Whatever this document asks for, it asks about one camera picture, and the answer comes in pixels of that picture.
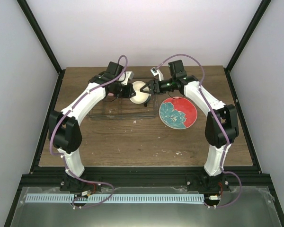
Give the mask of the cream upturned bowl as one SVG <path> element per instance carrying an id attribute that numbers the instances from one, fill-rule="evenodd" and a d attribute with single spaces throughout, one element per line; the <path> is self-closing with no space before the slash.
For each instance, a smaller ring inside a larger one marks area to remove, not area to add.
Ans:
<path id="1" fill-rule="evenodd" d="M 135 81 L 133 83 L 133 89 L 134 89 L 136 95 L 130 98 L 130 101 L 132 103 L 134 103 L 134 104 L 144 104 L 144 103 L 149 101 L 151 95 L 148 94 L 148 93 L 144 93 L 144 92 L 140 91 L 140 89 L 144 85 L 146 85 L 146 83 L 143 82 L 143 81 Z"/>

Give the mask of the dark blue mug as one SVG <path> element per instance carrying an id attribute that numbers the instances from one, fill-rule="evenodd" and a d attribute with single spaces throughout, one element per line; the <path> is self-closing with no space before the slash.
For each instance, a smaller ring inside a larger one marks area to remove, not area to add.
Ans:
<path id="1" fill-rule="evenodd" d="M 144 107 L 147 107 L 147 106 L 148 106 L 148 103 L 149 103 L 149 101 L 144 102 L 144 103 L 143 103 Z"/>

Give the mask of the red plate with teal flower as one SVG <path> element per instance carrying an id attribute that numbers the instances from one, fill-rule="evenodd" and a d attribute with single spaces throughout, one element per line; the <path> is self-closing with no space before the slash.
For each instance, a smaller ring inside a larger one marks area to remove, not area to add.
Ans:
<path id="1" fill-rule="evenodd" d="M 159 107 L 159 117 L 168 127 L 184 130 L 191 127 L 197 120 L 195 105 L 184 97 L 169 97 Z"/>

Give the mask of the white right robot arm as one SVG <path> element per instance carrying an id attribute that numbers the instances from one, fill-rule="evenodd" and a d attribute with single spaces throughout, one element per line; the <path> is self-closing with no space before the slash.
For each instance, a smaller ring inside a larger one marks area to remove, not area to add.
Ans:
<path id="1" fill-rule="evenodd" d="M 218 184 L 216 176 L 224 171 L 224 162 L 229 148 L 239 135 L 236 107 L 226 105 L 215 98 L 195 76 L 162 81 L 152 79 L 139 90 L 151 95 L 178 90 L 205 114 L 207 117 L 205 138 L 209 143 L 209 151 L 204 165 L 207 175 L 201 178 L 201 186 L 208 191 L 214 189 Z"/>

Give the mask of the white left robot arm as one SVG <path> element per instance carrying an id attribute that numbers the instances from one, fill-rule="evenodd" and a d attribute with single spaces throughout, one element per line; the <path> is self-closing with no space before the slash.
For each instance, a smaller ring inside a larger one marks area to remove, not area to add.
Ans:
<path id="1" fill-rule="evenodd" d="M 50 113 L 50 153 L 60 156 L 65 162 L 65 172 L 72 177 L 70 184 L 77 191 L 87 187 L 87 179 L 82 176 L 85 167 L 79 151 L 82 142 L 80 124 L 90 110 L 108 94 L 108 81 L 109 79 L 96 75 L 70 105 L 60 112 Z"/>

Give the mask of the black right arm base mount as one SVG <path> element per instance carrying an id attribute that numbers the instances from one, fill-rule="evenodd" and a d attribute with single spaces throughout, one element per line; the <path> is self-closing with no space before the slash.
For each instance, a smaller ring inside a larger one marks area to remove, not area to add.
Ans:
<path id="1" fill-rule="evenodd" d="M 225 184 L 226 179 L 223 174 L 209 176 L 204 170 L 193 172 L 186 176 L 186 184 L 195 191 L 218 192 L 229 191 L 230 188 Z"/>

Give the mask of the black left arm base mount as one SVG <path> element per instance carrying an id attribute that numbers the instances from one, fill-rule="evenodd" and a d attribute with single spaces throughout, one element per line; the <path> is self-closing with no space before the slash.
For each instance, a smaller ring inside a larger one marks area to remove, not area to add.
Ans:
<path id="1" fill-rule="evenodd" d="M 60 191 L 63 192 L 71 192 L 71 193 L 79 193 L 83 191 L 91 190 L 92 192 L 100 191 L 101 186 L 92 183 L 82 182 L 72 176 L 67 174 L 64 175 L 60 185 Z"/>

